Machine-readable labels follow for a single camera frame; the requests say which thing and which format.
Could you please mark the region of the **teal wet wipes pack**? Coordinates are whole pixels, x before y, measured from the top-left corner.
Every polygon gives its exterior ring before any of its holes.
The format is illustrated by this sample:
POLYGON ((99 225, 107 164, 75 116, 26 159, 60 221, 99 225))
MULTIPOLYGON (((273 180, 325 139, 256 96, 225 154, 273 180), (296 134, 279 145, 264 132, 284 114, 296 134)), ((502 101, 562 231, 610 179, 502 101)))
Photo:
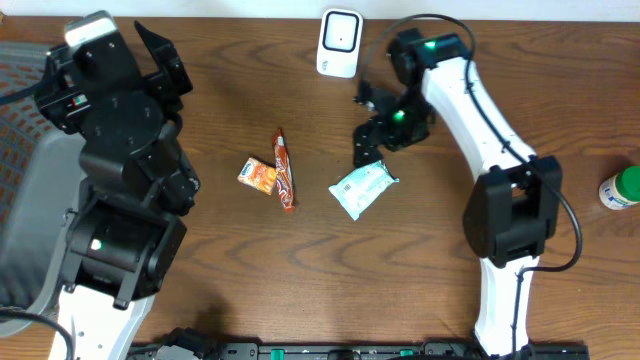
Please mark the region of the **teal wet wipes pack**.
POLYGON ((353 221, 392 184, 393 177, 382 160, 357 168, 328 188, 353 221))

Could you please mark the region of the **red orange candy bar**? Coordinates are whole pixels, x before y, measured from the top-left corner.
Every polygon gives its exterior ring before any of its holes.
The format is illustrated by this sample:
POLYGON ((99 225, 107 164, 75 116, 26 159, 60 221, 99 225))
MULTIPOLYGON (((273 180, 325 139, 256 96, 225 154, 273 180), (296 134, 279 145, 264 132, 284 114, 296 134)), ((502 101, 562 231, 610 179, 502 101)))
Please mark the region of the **red orange candy bar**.
POLYGON ((272 137, 272 147, 275 154, 276 186, 280 202, 287 213, 295 211, 295 190, 292 179, 289 153, 286 148, 284 134, 279 128, 272 137))

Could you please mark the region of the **orange snack packet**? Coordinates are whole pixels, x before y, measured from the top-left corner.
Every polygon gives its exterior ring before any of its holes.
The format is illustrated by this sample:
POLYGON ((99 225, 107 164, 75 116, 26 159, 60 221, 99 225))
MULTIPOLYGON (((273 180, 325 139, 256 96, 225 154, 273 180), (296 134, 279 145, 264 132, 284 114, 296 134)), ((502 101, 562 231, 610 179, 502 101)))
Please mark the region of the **orange snack packet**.
POLYGON ((249 157, 237 180, 247 186, 271 195, 277 178, 276 169, 249 157))

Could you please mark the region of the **green lid white jar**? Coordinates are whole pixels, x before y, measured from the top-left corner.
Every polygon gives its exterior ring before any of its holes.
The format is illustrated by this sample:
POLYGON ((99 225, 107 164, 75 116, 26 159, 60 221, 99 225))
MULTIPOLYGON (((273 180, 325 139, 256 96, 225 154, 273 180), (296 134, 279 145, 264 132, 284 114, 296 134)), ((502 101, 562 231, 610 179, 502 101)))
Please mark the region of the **green lid white jar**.
POLYGON ((639 203, 640 168, 638 165, 605 180, 599 187, 599 198, 611 210, 624 210, 639 203))

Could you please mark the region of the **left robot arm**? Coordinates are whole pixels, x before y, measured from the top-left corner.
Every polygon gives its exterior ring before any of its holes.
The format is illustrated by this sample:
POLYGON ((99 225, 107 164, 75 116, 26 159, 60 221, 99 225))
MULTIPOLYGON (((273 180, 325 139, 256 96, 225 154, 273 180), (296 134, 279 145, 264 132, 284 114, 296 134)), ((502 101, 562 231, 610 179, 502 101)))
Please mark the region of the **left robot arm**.
POLYGON ((169 39, 144 26, 137 33, 156 64, 150 74, 140 71, 107 13, 69 23, 34 97, 47 120, 84 141, 78 207, 59 272, 61 330, 52 346, 68 359, 127 355, 200 187, 178 141, 191 81, 169 39))

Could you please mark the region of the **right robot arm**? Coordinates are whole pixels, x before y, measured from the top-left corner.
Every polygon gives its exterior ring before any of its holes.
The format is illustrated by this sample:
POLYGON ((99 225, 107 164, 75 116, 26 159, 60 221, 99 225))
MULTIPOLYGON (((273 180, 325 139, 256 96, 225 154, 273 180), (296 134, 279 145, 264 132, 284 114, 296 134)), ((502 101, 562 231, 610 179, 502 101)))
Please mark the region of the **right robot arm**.
POLYGON ((406 88, 395 96, 366 78, 354 100, 374 111, 353 133, 355 167, 380 164, 381 147, 398 151, 424 140, 440 117, 462 151, 473 178, 462 226, 480 260, 480 312, 474 337, 490 358, 512 358, 529 343, 529 289, 561 202, 562 170, 539 157, 511 128, 483 86, 474 45, 455 34, 425 38, 398 33, 387 48, 406 88))

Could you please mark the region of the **white barcode scanner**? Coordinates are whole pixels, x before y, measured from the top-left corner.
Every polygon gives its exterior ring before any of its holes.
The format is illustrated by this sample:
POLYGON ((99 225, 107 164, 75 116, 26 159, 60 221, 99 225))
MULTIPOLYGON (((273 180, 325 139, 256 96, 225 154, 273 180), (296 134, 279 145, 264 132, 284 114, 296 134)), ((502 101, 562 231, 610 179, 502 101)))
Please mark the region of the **white barcode scanner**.
POLYGON ((331 8, 322 16, 316 54, 319 74, 353 78, 357 72, 363 17, 356 11, 331 8))

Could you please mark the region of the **grey plastic basket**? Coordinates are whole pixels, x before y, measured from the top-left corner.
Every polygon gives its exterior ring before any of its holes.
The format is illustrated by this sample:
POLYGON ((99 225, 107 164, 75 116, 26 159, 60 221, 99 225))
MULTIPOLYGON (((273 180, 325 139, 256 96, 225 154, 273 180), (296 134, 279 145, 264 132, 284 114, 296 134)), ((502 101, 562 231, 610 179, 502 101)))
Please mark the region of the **grey plastic basket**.
POLYGON ((49 315, 66 231, 78 208, 84 139, 45 119, 31 96, 1 108, 1 305, 49 315))

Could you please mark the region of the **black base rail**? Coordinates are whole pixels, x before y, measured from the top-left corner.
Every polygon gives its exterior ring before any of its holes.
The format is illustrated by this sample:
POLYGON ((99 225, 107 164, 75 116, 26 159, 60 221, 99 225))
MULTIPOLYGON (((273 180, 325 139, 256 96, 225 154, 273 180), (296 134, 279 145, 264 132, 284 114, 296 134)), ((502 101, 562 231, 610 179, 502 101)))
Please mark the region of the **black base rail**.
POLYGON ((176 328, 156 343, 134 344, 126 360, 386 360, 487 359, 467 340, 430 339, 416 344, 262 344, 224 342, 191 328, 176 328))

